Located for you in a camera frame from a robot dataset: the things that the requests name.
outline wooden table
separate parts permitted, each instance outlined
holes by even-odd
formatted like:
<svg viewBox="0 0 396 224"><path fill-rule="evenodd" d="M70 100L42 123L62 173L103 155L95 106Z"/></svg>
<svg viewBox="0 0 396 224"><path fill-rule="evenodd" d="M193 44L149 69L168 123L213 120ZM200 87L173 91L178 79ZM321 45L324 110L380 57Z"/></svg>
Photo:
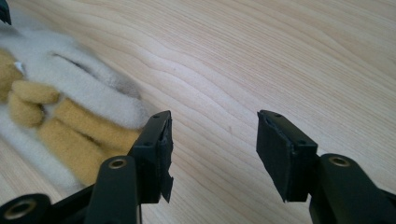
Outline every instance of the wooden table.
<svg viewBox="0 0 396 224"><path fill-rule="evenodd" d="M261 109L396 192L394 1L9 3L132 78L150 113L172 111L172 199L144 205L146 223L310 223L308 203L282 203L256 153ZM0 203L64 197L0 148Z"/></svg>

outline white plush fabric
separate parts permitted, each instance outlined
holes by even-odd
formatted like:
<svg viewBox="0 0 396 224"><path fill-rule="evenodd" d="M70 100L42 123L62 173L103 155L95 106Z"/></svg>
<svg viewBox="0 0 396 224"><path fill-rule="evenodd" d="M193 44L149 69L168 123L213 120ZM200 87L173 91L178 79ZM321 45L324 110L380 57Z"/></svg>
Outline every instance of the white plush fabric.
<svg viewBox="0 0 396 224"><path fill-rule="evenodd" d="M130 79L93 57L69 36L37 26L19 29L23 21L12 21L13 26L0 23L0 48L8 49L22 63L27 79L54 86L120 126L138 129L146 124L149 116Z"/></svg>
<svg viewBox="0 0 396 224"><path fill-rule="evenodd" d="M96 115L120 126L142 128L149 116L130 79L93 57L69 36L11 11L13 26L0 22L0 48L20 62L25 78L54 86ZM38 141L33 130L16 125L0 104L0 136L45 175L55 187L72 193L81 185Z"/></svg>

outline yellow plush leg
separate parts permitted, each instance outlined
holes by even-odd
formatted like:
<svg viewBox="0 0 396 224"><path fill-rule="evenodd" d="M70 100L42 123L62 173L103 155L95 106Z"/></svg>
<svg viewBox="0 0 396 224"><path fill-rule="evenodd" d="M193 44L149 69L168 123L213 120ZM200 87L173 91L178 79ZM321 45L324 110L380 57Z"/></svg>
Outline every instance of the yellow plush leg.
<svg viewBox="0 0 396 224"><path fill-rule="evenodd" d="M54 116L96 142L118 151L127 151L139 136L139 131L128 130L94 115L69 99L60 102Z"/></svg>
<svg viewBox="0 0 396 224"><path fill-rule="evenodd" d="M71 169L85 186L96 180L106 155L93 141L57 119L45 122L38 136L59 160Z"/></svg>
<svg viewBox="0 0 396 224"><path fill-rule="evenodd" d="M24 127L36 127L44 118L40 105L25 102L13 92L9 93L8 110L11 119Z"/></svg>

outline fuzzy fabric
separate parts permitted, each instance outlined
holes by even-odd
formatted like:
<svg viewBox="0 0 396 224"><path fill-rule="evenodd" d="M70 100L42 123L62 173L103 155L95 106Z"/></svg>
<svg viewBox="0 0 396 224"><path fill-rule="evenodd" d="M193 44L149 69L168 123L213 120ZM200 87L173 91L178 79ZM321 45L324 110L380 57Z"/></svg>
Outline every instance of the fuzzy fabric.
<svg viewBox="0 0 396 224"><path fill-rule="evenodd" d="M0 49L18 62L7 57L0 68L23 77L5 76L0 136L55 187L75 192L94 182L105 158L132 146L148 113L133 82L74 39L18 11L11 17L13 26L0 23Z"/></svg>
<svg viewBox="0 0 396 224"><path fill-rule="evenodd" d="M15 59L7 51L0 49L0 103L7 100L12 83L23 78L14 62Z"/></svg>
<svg viewBox="0 0 396 224"><path fill-rule="evenodd" d="M32 20L21 15L11 19L13 26L0 23L0 48L22 62L27 79L51 85L125 128L146 124L149 116L129 78L94 58L73 38L37 27L18 28Z"/></svg>

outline plush toy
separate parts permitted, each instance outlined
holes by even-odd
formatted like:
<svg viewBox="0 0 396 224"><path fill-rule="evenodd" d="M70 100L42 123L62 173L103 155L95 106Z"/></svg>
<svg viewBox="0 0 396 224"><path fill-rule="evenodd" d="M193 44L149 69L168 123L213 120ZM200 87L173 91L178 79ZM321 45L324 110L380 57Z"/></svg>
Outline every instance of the plush toy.
<svg viewBox="0 0 396 224"><path fill-rule="evenodd" d="M0 135L56 186L94 183L149 118L129 78L19 14L0 24Z"/></svg>

